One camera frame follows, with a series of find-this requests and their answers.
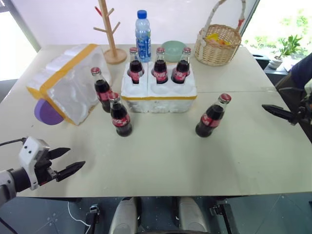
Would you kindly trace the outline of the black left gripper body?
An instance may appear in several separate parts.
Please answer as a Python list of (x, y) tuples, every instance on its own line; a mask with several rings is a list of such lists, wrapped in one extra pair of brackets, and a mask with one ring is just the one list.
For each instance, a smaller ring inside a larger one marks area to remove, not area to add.
[(51, 180), (57, 180), (57, 172), (51, 169), (51, 160), (57, 158), (57, 149), (44, 152), (35, 164), (38, 185), (42, 186)]

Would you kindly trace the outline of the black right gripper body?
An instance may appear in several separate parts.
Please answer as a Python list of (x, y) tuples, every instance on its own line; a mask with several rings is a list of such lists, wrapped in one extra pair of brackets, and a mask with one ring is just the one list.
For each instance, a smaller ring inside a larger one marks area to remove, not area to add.
[(312, 123), (312, 97), (305, 96), (297, 109), (296, 118), (298, 122)]

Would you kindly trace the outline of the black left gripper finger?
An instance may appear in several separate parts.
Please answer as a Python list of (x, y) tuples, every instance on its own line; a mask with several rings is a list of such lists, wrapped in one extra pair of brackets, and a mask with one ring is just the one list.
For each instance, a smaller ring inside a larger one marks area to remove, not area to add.
[(80, 170), (83, 167), (84, 164), (85, 164), (85, 161), (79, 161), (79, 162), (70, 164), (65, 169), (57, 172), (56, 181), (60, 182), (70, 177), (71, 175), (75, 174), (78, 170)]
[(65, 148), (65, 147), (50, 150), (47, 154), (47, 159), (53, 160), (53, 159), (59, 158), (70, 150), (71, 150), (70, 148)]

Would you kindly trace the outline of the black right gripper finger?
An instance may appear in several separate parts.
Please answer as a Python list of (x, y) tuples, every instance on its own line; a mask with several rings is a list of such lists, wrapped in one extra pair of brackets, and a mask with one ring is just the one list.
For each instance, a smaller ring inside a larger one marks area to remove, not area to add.
[(295, 120), (295, 115), (290, 111), (284, 110), (282, 107), (276, 105), (262, 104), (262, 108), (276, 117), (287, 120), (292, 125), (297, 124), (297, 120)]

